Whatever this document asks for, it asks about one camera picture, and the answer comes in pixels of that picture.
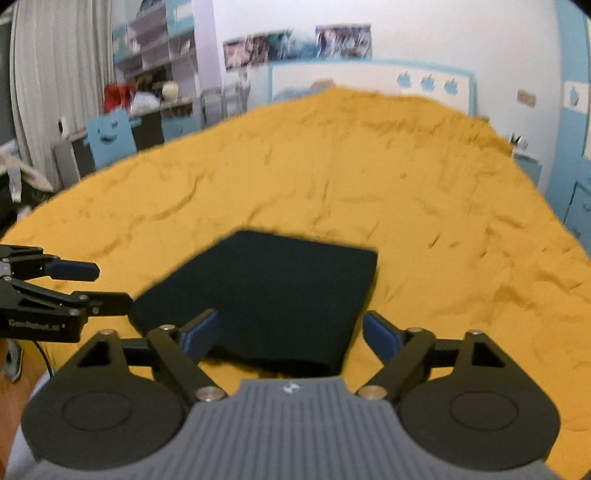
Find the black pants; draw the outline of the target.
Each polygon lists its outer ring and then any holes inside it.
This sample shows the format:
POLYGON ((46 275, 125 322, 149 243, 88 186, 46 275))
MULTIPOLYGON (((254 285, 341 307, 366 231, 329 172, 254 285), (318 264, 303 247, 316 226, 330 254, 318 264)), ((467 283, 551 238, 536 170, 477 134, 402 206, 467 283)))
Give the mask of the black pants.
POLYGON ((207 309, 221 334, 209 356, 295 378, 341 373, 377 273, 374 249, 238 230, 141 293, 141 334, 207 309))

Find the dark desk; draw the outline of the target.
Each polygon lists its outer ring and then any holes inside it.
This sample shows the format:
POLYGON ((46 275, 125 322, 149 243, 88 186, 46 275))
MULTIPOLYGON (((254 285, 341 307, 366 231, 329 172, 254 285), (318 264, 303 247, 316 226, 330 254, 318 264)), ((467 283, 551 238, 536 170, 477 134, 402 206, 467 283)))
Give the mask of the dark desk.
MULTIPOLYGON (((132 128, 137 153, 196 133, 205 126, 204 112, 197 98, 163 103, 156 109, 128 116, 141 119, 141 124, 132 128)), ((67 189, 99 171, 95 169, 90 147, 84 144, 85 137, 86 129, 60 140, 52 147, 61 189, 67 189)))

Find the blue smiley chair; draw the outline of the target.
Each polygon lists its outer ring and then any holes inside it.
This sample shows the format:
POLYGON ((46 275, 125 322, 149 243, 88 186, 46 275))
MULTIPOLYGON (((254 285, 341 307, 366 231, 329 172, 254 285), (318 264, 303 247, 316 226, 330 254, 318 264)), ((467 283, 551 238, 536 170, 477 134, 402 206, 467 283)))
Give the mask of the blue smiley chair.
POLYGON ((137 153, 132 128, 140 124, 140 118, 129 118, 127 112, 121 108, 86 123, 84 144, 90 147, 96 170, 109 167, 137 153))

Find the yellow bed cover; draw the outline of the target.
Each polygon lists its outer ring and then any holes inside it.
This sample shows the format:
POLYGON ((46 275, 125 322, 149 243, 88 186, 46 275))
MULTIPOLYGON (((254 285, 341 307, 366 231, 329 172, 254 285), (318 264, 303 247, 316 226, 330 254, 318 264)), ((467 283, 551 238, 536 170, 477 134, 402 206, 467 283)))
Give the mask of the yellow bed cover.
POLYGON ((6 234, 137 295, 240 228, 378 252, 370 307, 491 336, 545 390, 549 457, 590 468, 590 262, 487 123, 422 97, 332 88, 85 178, 6 234))

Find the red bag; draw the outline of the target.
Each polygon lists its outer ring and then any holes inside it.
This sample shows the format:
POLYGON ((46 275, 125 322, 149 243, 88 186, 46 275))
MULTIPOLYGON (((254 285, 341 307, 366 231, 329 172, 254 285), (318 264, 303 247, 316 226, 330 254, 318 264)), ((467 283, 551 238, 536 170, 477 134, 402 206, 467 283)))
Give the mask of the red bag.
POLYGON ((133 83, 112 83, 103 90, 103 113, 121 108, 128 110, 136 93, 136 86, 133 83))

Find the cream round helmet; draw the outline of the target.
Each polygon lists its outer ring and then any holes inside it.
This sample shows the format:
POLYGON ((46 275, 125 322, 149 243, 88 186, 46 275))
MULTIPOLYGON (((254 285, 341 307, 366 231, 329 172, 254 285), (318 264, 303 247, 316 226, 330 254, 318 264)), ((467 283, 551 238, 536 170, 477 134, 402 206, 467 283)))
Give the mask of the cream round helmet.
POLYGON ((175 81, 166 81, 161 87, 162 101, 165 103, 176 102, 179 99, 179 85, 175 81))

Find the white curtain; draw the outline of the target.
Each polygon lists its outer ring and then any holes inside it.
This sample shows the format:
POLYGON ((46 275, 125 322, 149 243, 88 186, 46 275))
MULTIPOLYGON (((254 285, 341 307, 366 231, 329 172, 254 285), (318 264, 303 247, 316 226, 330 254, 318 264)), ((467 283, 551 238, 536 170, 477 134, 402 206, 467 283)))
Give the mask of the white curtain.
POLYGON ((52 147, 58 122, 83 127, 102 114, 114 80, 111 1, 17 1, 9 77, 21 159, 59 186, 52 147))

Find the blue bedside table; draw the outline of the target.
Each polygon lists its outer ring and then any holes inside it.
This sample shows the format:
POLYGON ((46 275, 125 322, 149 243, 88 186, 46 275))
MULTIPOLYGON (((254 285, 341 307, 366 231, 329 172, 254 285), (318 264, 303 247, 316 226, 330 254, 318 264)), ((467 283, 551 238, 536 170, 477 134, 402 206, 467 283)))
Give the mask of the blue bedside table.
POLYGON ((538 187, 542 173, 542 164, 540 160, 535 155, 520 149, 514 149, 512 157, 523 172, 530 178, 535 187, 538 187))

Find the purple blue shelf unit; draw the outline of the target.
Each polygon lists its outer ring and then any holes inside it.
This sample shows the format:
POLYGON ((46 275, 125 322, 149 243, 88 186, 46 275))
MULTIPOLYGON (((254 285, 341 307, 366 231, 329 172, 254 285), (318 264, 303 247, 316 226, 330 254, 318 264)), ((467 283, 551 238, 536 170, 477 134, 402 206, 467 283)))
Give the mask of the purple blue shelf unit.
POLYGON ((115 1, 112 54, 119 82, 174 81, 181 98, 201 93, 216 54, 211 1, 115 1))

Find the blue white headboard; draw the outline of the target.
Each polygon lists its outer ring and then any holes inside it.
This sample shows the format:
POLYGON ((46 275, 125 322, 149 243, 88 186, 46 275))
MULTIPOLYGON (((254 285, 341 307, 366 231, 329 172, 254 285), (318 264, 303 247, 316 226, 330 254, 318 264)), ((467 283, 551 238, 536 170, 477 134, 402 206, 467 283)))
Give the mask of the blue white headboard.
POLYGON ((469 116, 476 114, 476 82, 472 73, 434 64, 400 60, 311 60, 270 65, 270 100, 287 92, 311 89, 332 81, 339 87, 384 95, 414 95, 436 100, 469 116))

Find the anime posters on wall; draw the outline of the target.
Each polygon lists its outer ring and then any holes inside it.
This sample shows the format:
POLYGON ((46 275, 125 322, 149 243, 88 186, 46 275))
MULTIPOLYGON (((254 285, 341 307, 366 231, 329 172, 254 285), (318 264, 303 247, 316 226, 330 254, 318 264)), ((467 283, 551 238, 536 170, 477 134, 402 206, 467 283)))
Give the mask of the anime posters on wall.
POLYGON ((226 71, 300 60, 356 60, 373 55, 370 24, 319 25, 250 34, 222 44, 226 71))

